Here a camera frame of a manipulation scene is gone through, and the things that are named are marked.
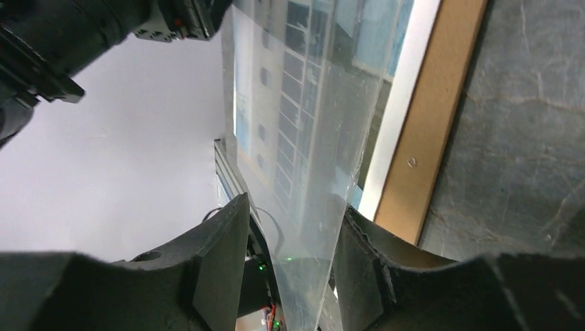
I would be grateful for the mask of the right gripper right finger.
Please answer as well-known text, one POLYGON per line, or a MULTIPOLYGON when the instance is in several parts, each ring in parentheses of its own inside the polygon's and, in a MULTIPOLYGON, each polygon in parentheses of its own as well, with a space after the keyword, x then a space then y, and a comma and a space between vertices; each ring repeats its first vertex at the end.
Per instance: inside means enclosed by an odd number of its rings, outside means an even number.
POLYGON ((498 252, 454 261, 348 208, 333 262, 345 330, 583 330, 584 258, 498 252))

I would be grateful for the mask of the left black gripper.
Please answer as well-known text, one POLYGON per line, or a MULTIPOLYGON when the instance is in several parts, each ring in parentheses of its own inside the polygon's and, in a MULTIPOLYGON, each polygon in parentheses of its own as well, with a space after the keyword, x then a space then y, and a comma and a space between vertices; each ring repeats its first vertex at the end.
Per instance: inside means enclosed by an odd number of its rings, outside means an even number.
POLYGON ((233 1, 154 0, 148 4, 148 19, 132 33, 138 39, 170 43, 180 39, 211 40, 233 1))

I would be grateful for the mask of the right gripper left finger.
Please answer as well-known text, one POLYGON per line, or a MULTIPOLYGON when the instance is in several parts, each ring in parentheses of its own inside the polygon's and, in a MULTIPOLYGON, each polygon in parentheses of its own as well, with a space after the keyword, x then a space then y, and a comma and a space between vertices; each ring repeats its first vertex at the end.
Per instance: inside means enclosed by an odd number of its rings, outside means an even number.
POLYGON ((1 254, 2 330, 234 330, 249 200, 131 261, 1 254))

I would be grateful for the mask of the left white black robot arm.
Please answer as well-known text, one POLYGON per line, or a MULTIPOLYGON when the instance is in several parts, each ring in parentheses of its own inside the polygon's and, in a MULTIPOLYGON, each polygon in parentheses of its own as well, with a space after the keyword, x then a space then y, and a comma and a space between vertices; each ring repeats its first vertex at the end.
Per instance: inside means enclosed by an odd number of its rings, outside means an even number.
POLYGON ((74 81, 133 34, 170 43, 211 40, 229 1, 58 0, 1 2, 1 144, 30 122, 40 101, 78 103, 74 81))

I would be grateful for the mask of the building photo print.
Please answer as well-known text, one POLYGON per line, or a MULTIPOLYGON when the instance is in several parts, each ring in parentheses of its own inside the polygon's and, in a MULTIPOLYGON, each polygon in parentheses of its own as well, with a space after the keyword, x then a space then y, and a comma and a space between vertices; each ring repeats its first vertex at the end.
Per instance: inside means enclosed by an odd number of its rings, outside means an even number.
POLYGON ((416 1, 236 1, 232 135, 259 218, 359 205, 416 1))

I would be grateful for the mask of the brown cardboard backing board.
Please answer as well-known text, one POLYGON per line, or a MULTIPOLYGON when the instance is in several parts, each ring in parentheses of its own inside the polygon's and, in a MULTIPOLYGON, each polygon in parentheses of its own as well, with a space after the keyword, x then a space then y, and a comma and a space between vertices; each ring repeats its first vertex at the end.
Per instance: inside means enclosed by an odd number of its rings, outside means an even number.
POLYGON ((485 1, 416 1, 382 117, 360 212, 416 244, 485 1))

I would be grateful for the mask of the aluminium rail frame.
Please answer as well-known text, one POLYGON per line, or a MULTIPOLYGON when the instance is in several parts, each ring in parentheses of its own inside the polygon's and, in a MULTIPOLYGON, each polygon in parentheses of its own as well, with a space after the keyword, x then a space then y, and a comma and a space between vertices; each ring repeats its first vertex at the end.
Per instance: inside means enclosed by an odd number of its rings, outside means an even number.
POLYGON ((226 141, 226 138, 214 140, 215 169, 221 204, 225 205, 237 195, 247 193, 250 200, 250 210, 253 214, 257 214, 252 191, 237 165, 237 158, 232 151, 233 149, 226 141))

